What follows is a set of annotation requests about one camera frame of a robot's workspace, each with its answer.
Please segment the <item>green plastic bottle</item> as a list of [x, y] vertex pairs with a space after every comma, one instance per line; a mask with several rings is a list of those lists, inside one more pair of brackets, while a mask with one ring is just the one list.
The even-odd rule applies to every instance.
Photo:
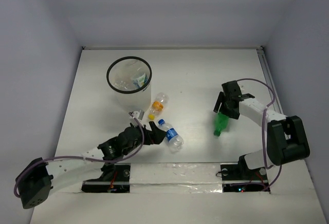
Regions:
[[219, 137], [221, 133], [227, 128], [229, 117], [218, 112], [214, 120], [214, 135]]

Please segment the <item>blue label bottle blue cap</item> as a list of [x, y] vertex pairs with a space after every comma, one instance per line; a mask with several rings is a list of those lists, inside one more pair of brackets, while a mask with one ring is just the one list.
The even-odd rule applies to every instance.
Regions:
[[167, 123], [164, 119], [158, 121], [159, 128], [166, 132], [167, 145], [172, 153], [177, 153], [182, 149], [184, 144], [183, 138], [178, 134], [176, 129]]

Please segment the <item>orange label bottle yellow cap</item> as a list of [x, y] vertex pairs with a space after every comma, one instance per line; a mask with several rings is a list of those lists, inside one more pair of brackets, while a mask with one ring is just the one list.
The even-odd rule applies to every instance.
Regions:
[[148, 119], [153, 121], [155, 120], [155, 118], [160, 116], [163, 110], [167, 107], [168, 101], [169, 101], [169, 96], [166, 95], [165, 93], [161, 92], [157, 94], [154, 102], [150, 107]]

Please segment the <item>clear bottle green white label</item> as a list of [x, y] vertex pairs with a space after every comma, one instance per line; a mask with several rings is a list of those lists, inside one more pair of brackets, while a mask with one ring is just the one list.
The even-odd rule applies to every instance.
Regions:
[[142, 88], [148, 82], [148, 75], [145, 72], [138, 72], [131, 77], [135, 89]]

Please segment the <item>clear plastic bottle unlabeled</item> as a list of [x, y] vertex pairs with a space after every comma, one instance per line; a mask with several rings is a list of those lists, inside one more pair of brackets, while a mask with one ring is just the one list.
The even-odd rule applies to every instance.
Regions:
[[128, 59], [119, 62], [115, 71], [114, 86], [122, 91], [136, 90], [132, 84], [131, 77], [138, 72], [145, 72], [140, 60]]

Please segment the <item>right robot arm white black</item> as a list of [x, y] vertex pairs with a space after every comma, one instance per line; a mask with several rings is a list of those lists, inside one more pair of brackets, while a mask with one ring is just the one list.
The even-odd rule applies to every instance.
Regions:
[[236, 172], [248, 179], [256, 169], [302, 160], [310, 156], [310, 148], [303, 122], [298, 116], [286, 116], [259, 102], [252, 94], [242, 93], [238, 81], [222, 84], [215, 103], [214, 135], [220, 136], [230, 119], [244, 116], [261, 128], [262, 149], [242, 155]]

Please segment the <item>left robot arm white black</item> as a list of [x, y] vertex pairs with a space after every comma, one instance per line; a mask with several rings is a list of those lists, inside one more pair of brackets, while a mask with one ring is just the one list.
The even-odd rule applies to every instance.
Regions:
[[14, 195], [23, 209], [43, 203], [52, 193], [78, 183], [89, 170], [99, 180], [112, 178], [115, 164], [134, 157], [144, 146], [159, 145], [166, 132], [151, 121], [150, 128], [138, 122], [80, 156], [56, 156], [32, 160], [16, 177]]

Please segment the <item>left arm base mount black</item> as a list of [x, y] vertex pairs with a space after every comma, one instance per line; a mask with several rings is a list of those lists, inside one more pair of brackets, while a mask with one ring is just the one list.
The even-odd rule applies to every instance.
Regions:
[[129, 193], [130, 164], [105, 165], [101, 176], [83, 181], [81, 191], [84, 193]]

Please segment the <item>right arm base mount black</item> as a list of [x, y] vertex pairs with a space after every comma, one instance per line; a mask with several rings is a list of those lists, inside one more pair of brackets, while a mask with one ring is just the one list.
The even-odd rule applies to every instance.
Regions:
[[223, 192], [269, 192], [269, 181], [265, 168], [249, 169], [244, 157], [245, 155], [240, 156], [237, 163], [221, 164], [221, 168], [216, 173], [216, 177], [222, 180]]

